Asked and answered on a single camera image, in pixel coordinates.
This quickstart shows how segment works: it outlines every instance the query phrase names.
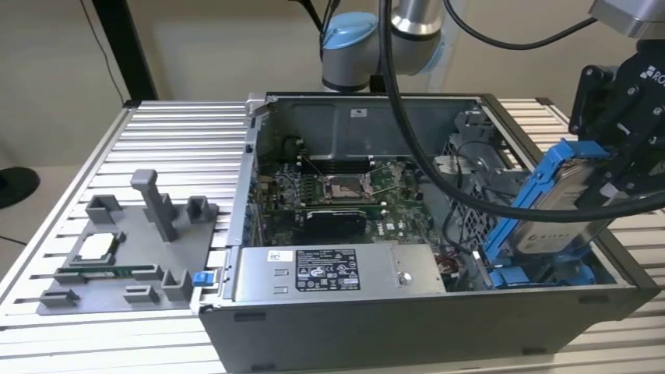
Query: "white label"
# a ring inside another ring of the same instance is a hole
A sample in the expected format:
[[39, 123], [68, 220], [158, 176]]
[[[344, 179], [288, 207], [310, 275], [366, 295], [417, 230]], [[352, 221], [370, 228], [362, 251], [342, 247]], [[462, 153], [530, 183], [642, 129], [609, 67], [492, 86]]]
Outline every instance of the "white label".
[[293, 262], [293, 251], [268, 251], [269, 263], [290, 263]]
[[366, 109], [352, 109], [352, 118], [366, 117]]

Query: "white wall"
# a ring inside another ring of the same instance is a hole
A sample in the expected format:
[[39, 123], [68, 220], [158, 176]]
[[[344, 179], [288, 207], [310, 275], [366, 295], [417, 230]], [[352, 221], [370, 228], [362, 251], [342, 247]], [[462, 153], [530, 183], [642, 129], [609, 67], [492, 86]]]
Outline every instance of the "white wall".
[[15, 160], [9, 158], [0, 146], [0, 169], [9, 168], [13, 165], [16, 165]]
[[23, 165], [79, 164], [117, 115], [76, 0], [0, 2], [0, 147]]
[[[460, 1], [466, 3], [468, 23], [494, 39], [512, 43], [528, 43], [558, 33], [588, 17], [592, 5], [592, 0]], [[634, 40], [601, 23], [533, 51], [490, 47], [460, 32], [444, 90], [489, 92], [497, 97], [549, 97], [569, 111], [582, 67], [617, 65], [633, 53]]]
[[[472, 0], [465, 18], [494, 37], [525, 42], [580, 20], [589, 3]], [[129, 0], [129, 7], [162, 99], [320, 90], [317, 33], [297, 3]], [[376, 0], [354, 0], [340, 11], [374, 9]], [[602, 25], [533, 52], [500, 51], [462, 36], [444, 90], [548, 96], [568, 108], [581, 67], [618, 62], [632, 45]], [[426, 88], [425, 76], [400, 81], [404, 91]], [[0, 148], [8, 158], [29, 166], [83, 163], [118, 110], [77, 0], [0, 1]]]
[[[321, 90], [317, 31], [297, 3], [132, 0], [129, 7], [162, 99]], [[352, 9], [372, 11], [374, 0], [342, 2], [340, 12]], [[0, 147], [24, 165], [81, 163], [120, 102], [77, 0], [1, 1], [0, 56]], [[424, 90], [425, 81], [404, 79], [404, 90]]]

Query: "blue plastic clip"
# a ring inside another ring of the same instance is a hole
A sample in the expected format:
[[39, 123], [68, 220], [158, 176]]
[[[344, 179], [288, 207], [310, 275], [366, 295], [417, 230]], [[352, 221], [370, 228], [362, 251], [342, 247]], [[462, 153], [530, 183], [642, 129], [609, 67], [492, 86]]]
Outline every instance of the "blue plastic clip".
[[209, 287], [214, 284], [214, 273], [200, 271], [194, 273], [192, 278], [192, 284], [194, 287]]

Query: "wire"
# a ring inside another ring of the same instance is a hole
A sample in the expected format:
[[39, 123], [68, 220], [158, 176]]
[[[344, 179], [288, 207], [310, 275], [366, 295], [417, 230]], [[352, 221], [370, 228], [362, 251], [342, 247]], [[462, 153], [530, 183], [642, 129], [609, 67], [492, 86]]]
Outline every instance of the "wire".
[[308, 164], [312, 165], [312, 168], [317, 171], [317, 173], [325, 178], [325, 175], [318, 170], [318, 168], [314, 166], [314, 164], [312, 163], [312, 161], [309, 160], [309, 158], [305, 155], [301, 155], [301, 157], [302, 157], [302, 160], [308, 161]]
[[382, 193], [385, 191], [389, 191], [390, 189], [396, 189], [398, 187], [398, 185], [392, 185], [390, 187], [386, 187], [384, 189], [380, 189], [378, 191], [370, 193], [370, 196], [376, 195], [377, 193]]
[[328, 0], [325, 5], [325, 12], [322, 14], [322, 31], [318, 34], [318, 57], [322, 58], [322, 44], [325, 41], [325, 35], [328, 33], [328, 28], [330, 26], [330, 19], [333, 17], [334, 11], [340, 6], [340, 0]]
[[290, 0], [292, 2], [298, 2], [302, 5], [304, 10], [309, 14], [309, 18], [312, 19], [313, 25], [316, 26], [316, 30], [322, 32], [322, 24], [321, 19], [318, 18], [318, 14], [316, 13], [316, 8], [312, 5], [310, 0]]
[[476, 199], [460, 191], [441, 176], [434, 168], [433, 162], [417, 142], [416, 133], [408, 120], [404, 103], [398, 93], [397, 77], [394, 75], [394, 62], [392, 50], [392, 33], [390, 33], [390, 10], [392, 1], [380, 0], [380, 56], [381, 56], [381, 74], [385, 81], [385, 91], [393, 110], [394, 120], [398, 130], [404, 138], [404, 142], [413, 154], [413, 159], [417, 162], [422, 174], [432, 180], [434, 186], [458, 203], [480, 212], [493, 214], [500, 217], [512, 218], [524, 221], [538, 222], [589, 222], [612, 220], [614, 218], [633, 216], [652, 212], [653, 210], [665, 207], [665, 193], [648, 196], [642, 199], [633, 200], [628, 203], [618, 203], [609, 206], [597, 207], [584, 210], [537, 210], [526, 208], [516, 208], [502, 206]]
[[597, 19], [589, 17], [582, 22], [576, 23], [568, 29], [565, 29], [564, 31], [552, 35], [550, 37], [545, 38], [541, 41], [534, 41], [533, 43], [526, 43], [526, 44], [513, 44], [513, 43], [506, 43], [504, 41], [497, 41], [496, 39], [492, 39], [486, 35], [482, 35], [478, 31], [476, 31], [476, 29], [472, 26], [469, 26], [469, 24], [460, 18], [460, 15], [457, 14], [453, 5], [450, 4], [450, 0], [444, 0], [444, 6], [448, 14], [450, 15], [450, 18], [457, 23], [457, 26], [460, 26], [460, 29], [462, 29], [468, 35], [482, 41], [485, 44], [492, 45], [493, 47], [501, 49], [509, 49], [513, 51], [528, 51], [530, 49], [541, 48], [545, 45], [549, 45], [556, 41], [560, 41], [568, 35], [574, 34], [581, 29], [584, 29], [585, 27], [590, 26], [597, 22]]
[[21, 242], [20, 240], [16, 240], [16, 239], [8, 238], [7, 236], [1, 236], [1, 235], [0, 235], [0, 239], [7, 240], [8, 242], [15, 242], [16, 244], [20, 244], [20, 245], [28, 245], [28, 243]]
[[457, 147], [456, 152], [453, 153], [453, 156], [456, 157], [456, 163], [457, 163], [457, 189], [461, 189], [462, 186], [462, 172], [461, 172], [461, 164], [460, 164], [460, 151], [461, 149], [468, 145], [468, 144], [484, 144], [486, 146], [492, 146], [488, 142], [484, 142], [482, 140], [469, 140], [468, 142], [461, 143], [461, 145]]
[[444, 235], [444, 240], [448, 242], [449, 245], [453, 246], [457, 252], [465, 253], [470, 255], [470, 251], [453, 239], [450, 239], [450, 236], [448, 235], [448, 227], [450, 226], [450, 222], [453, 219], [453, 215], [456, 214], [456, 211], [450, 209], [448, 212], [448, 215], [445, 216], [444, 224], [441, 227], [441, 234]]
[[92, 25], [92, 21], [91, 21], [91, 15], [87, 12], [87, 8], [85, 8], [85, 4], [83, 4], [83, 0], [79, 0], [79, 3], [81, 4], [83, 13], [85, 14], [87, 24], [91, 27], [92, 36], [95, 37], [95, 41], [97, 42], [97, 46], [100, 48], [101, 54], [104, 55], [104, 63], [107, 64], [108, 76], [110, 77], [110, 81], [113, 82], [113, 87], [116, 88], [117, 96], [120, 96], [120, 104], [124, 105], [125, 104], [125, 98], [122, 97], [122, 93], [120, 92], [120, 88], [117, 86], [116, 78], [113, 77], [113, 72], [110, 71], [110, 63], [108, 61], [107, 51], [104, 51], [104, 47], [101, 46], [100, 38], [97, 36], [97, 32], [95, 31], [95, 26]]

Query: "aluminum extrusion table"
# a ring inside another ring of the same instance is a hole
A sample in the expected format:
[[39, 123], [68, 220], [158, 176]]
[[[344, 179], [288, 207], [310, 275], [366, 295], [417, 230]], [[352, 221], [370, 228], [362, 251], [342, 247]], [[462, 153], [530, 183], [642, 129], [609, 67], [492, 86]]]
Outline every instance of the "aluminum extrusion table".
[[[501, 100], [538, 148], [569, 138], [560, 110], [534, 99]], [[174, 203], [206, 195], [220, 215], [206, 266], [224, 265], [242, 139], [244, 102], [148, 101], [120, 113], [63, 198], [0, 283], [0, 372], [224, 372], [192, 310], [36, 315], [55, 269], [87, 224], [85, 202], [113, 193], [138, 204], [129, 187], [137, 168], [160, 173], [160, 191]], [[616, 220], [610, 229], [665, 288], [665, 213]], [[197, 297], [205, 297], [197, 289]], [[361, 373], [618, 373], [665, 372], [665, 292], [624, 321], [593, 326], [554, 356], [500, 358]]]

